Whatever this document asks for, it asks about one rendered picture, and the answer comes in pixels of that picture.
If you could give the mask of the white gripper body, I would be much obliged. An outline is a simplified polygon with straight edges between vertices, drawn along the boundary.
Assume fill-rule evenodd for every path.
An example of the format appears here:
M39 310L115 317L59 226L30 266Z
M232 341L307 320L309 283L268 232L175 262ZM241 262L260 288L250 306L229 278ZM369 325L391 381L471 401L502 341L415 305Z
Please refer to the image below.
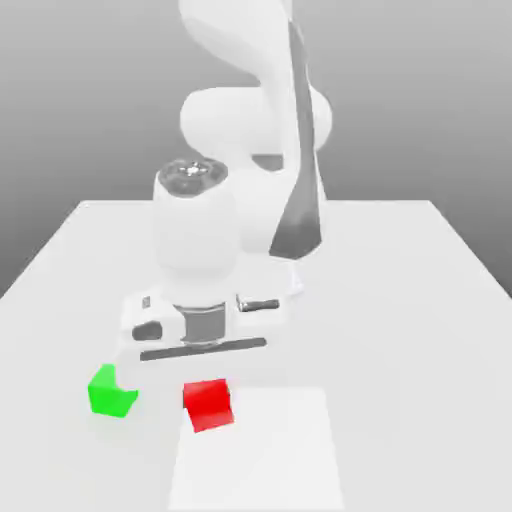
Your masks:
M121 346L114 357L119 385L243 378L263 365L264 337L228 340L210 346Z

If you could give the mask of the small red cube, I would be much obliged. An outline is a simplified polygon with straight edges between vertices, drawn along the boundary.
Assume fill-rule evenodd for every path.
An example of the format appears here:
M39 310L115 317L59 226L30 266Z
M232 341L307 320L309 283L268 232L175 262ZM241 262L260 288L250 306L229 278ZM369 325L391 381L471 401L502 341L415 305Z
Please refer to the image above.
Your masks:
M183 407L195 433L234 422L231 394L225 379L185 383L182 395Z

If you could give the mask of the small green cube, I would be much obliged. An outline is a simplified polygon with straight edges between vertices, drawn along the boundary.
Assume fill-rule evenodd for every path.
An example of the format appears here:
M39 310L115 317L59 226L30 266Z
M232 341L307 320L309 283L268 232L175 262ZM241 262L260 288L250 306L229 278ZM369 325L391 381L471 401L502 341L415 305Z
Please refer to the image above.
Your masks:
M94 374L88 386L91 411L115 418L125 418L139 396L138 390L125 390L118 386L116 366L103 364Z

